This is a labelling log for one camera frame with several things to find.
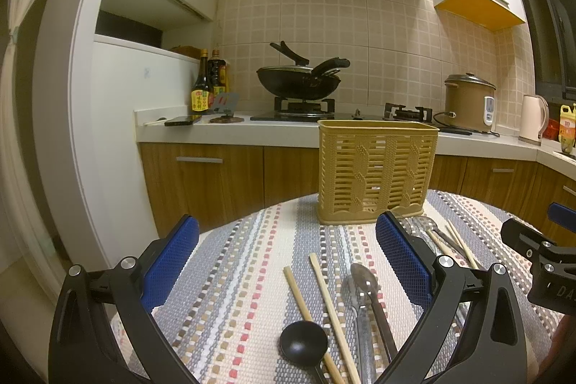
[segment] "red container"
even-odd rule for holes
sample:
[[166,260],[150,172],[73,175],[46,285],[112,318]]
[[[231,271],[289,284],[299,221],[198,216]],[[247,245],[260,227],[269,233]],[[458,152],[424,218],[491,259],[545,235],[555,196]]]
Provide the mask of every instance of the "red container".
[[558,140],[558,133],[560,132],[560,123],[554,119],[550,119],[548,127],[542,134],[542,137],[549,140]]

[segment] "smartphone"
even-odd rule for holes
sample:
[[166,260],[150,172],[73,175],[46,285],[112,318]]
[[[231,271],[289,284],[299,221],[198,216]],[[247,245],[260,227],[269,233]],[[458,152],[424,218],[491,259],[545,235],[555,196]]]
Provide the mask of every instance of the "smartphone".
[[165,126],[191,126],[202,119],[202,116],[180,116],[178,118],[164,121]]

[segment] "plastic basket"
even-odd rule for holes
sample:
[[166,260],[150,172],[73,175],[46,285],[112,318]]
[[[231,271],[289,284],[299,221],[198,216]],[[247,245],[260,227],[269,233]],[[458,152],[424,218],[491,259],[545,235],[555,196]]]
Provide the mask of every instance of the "plastic basket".
[[422,214],[438,129],[419,122],[320,121],[318,218],[375,222]]

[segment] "striped tablecloth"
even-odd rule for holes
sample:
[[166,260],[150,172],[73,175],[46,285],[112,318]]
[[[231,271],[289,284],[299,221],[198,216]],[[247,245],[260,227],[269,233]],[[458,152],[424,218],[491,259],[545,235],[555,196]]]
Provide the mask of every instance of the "striped tablecloth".
[[[352,355],[358,363],[355,314],[346,276],[361,262],[378,277],[380,302],[398,349],[416,325],[422,309],[408,300],[376,239],[374,224],[321,226],[316,195],[281,203],[201,236],[166,303],[154,318],[172,347],[202,383],[308,383],[312,376],[284,360],[278,337],[288,324],[302,319],[283,274],[290,265],[313,319],[329,331],[308,255],[317,253],[338,310]],[[561,315],[526,299],[530,263],[504,246],[499,231],[510,215],[459,195],[428,191],[424,214],[439,228],[451,220],[484,266],[502,262],[516,289],[528,343],[529,374],[546,356]],[[455,259],[466,265],[458,255]],[[146,375],[116,316],[112,328],[130,368]],[[443,370],[460,334],[456,321],[431,372]],[[330,354],[346,369],[332,333]],[[384,349],[373,323],[377,372],[385,366]]]

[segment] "pan lid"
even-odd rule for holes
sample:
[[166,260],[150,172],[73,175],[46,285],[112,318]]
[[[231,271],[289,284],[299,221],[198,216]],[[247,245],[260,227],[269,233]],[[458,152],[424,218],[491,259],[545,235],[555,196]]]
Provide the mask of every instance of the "pan lid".
[[287,71],[287,72],[306,72],[310,73],[312,71],[311,67],[306,67],[303,65],[268,65],[266,67],[261,67],[258,72],[266,71]]
[[491,87],[492,89],[496,90],[496,85],[491,84],[490,82],[480,78],[480,77],[476,77],[473,73],[466,73],[466,74],[451,74],[447,77],[446,80],[444,80],[444,83],[446,82],[469,82],[469,83],[476,83],[479,85],[486,85],[488,87]]

